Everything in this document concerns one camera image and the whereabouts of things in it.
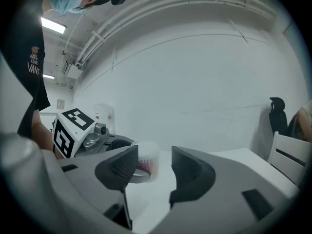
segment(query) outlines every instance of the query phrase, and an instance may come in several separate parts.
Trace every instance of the t-shirt sleeve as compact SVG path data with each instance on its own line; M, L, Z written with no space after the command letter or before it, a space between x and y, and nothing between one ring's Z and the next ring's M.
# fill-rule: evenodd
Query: t-shirt sleeve
M310 123L312 124L312 100L310 100L306 105L303 106L309 117Z
M39 111L41 111L49 106L51 106L51 104L48 100L47 92L45 91L45 86L42 77L39 83L39 90L37 94L35 110L39 109Z

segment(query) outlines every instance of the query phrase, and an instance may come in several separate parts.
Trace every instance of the black t-shirt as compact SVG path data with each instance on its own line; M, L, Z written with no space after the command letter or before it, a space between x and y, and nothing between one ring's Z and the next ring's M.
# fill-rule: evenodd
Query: black t-shirt
M24 137L31 137L34 111L50 106L43 83L42 1L27 0L10 22L7 37L1 42L1 51L9 67L33 97L18 130Z

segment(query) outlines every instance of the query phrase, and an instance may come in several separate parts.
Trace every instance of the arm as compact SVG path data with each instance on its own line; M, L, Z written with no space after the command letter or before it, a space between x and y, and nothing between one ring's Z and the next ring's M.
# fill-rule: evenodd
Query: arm
M42 124L39 110L34 111L31 139L37 143L40 149L53 151L52 133ZM55 149L55 156L57 159L63 158L57 148Z
M304 137L308 142L312 143L312 127L307 112L304 108L301 108L297 112L297 120Z

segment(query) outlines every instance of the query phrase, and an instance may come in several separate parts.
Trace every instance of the fluorescent light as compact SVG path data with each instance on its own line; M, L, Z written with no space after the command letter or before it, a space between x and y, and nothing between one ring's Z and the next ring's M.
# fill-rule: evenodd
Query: fluorescent light
M43 75L43 77L45 77L45 78L50 78L50 79L54 79L54 76L49 76L49 75Z
M42 26L43 27L55 30L55 31L57 31L57 32L59 32L61 34L63 34L65 29L66 29L66 26L64 26L62 24L59 24L57 22L48 20L46 18L41 18L41 22L42 22Z

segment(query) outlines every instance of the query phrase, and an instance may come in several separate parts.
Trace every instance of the white table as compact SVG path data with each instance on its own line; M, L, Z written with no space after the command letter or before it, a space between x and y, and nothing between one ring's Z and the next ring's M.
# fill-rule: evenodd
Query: white table
M287 198L298 188L278 170L247 148L209 153L240 162L274 185ZM128 184L126 188L133 232L149 233L170 211L170 192L176 189L176 177L171 169L171 152L160 152L158 179L150 183Z

